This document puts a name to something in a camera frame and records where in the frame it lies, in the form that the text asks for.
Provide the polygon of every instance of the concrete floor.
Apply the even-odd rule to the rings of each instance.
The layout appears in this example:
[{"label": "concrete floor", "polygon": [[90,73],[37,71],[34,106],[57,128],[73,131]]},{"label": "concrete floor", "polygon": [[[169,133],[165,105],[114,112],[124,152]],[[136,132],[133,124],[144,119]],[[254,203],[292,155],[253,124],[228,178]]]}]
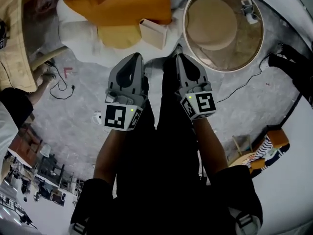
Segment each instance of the concrete floor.
[{"label": "concrete floor", "polygon": [[[258,58],[243,70],[224,74],[207,69],[217,100],[224,99],[246,83],[252,75],[257,74],[260,61],[278,41],[292,45],[305,55],[310,53],[298,34],[287,23],[265,4],[258,0],[256,2],[265,22],[264,44]],[[45,38],[41,39],[44,44],[40,50],[47,52],[60,47],[62,44],[58,38],[56,15],[52,14],[43,24],[50,26],[46,28]],[[37,50],[30,41],[28,44],[30,54]],[[188,54],[183,40],[181,44]],[[34,109],[36,119],[32,126],[44,142],[51,146],[51,152],[56,155],[59,162],[66,165],[66,170],[85,180],[92,177],[97,154],[108,136],[108,130],[94,124],[91,117],[94,111],[102,109],[110,69],[93,63],[81,63],[70,50],[56,57],[55,62],[62,75],[64,67],[73,70],[68,72],[66,79],[69,90],[61,93],[56,89],[53,93],[61,97],[67,96],[73,84],[76,87],[74,94],[67,100],[57,100],[46,91]],[[149,98],[157,125],[162,71],[149,70],[148,77]],[[277,68],[269,68],[252,78],[247,86],[238,90],[229,99],[219,103],[217,112],[209,118],[209,121],[226,154],[235,152],[231,139],[233,135],[249,134],[253,140],[267,124],[279,124],[298,93],[286,74]]]}]

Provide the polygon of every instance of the ceiling light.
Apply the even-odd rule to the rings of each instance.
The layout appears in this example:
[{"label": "ceiling light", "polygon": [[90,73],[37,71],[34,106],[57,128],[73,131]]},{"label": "ceiling light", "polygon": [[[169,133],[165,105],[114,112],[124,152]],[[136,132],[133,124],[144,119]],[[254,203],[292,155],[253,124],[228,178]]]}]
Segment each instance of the ceiling light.
[{"label": "ceiling light", "polygon": [[14,218],[14,221],[17,222],[19,225],[22,225],[16,218]]},{"label": "ceiling light", "polygon": [[9,211],[6,209],[6,208],[4,208],[4,207],[2,207],[3,209],[4,209],[4,211],[7,213],[7,214],[9,214],[10,216],[11,216],[11,213],[9,213]]}]

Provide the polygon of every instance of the forearm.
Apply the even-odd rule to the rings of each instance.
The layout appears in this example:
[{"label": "forearm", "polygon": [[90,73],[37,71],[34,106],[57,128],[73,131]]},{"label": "forearm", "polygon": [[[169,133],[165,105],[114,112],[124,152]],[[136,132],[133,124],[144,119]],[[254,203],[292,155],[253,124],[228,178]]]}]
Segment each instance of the forearm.
[{"label": "forearm", "polygon": [[93,178],[103,179],[113,186],[126,134],[111,130],[98,154]]},{"label": "forearm", "polygon": [[193,121],[201,160],[210,177],[228,167],[224,148],[206,118]]}]

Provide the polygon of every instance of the black t-shirt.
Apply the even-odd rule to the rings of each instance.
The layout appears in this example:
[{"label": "black t-shirt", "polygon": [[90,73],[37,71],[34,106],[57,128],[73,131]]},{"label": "black t-shirt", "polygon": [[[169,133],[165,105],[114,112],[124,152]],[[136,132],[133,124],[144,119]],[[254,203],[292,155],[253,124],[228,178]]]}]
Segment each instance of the black t-shirt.
[{"label": "black t-shirt", "polygon": [[262,207],[247,166],[238,165],[215,174],[211,185],[186,184],[112,197],[112,187],[90,179],[73,213],[71,224],[81,223],[93,234],[225,234],[235,233],[229,208],[256,216],[263,222]]}]

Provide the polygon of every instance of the beige notebook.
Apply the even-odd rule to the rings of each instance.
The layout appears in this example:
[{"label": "beige notebook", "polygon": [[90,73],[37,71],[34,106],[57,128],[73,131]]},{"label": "beige notebook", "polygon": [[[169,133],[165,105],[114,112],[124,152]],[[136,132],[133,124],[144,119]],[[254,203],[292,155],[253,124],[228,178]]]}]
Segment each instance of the beige notebook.
[{"label": "beige notebook", "polygon": [[139,23],[141,38],[146,43],[153,45],[156,48],[163,49],[166,43],[167,28],[158,25],[147,19],[142,19]]}]

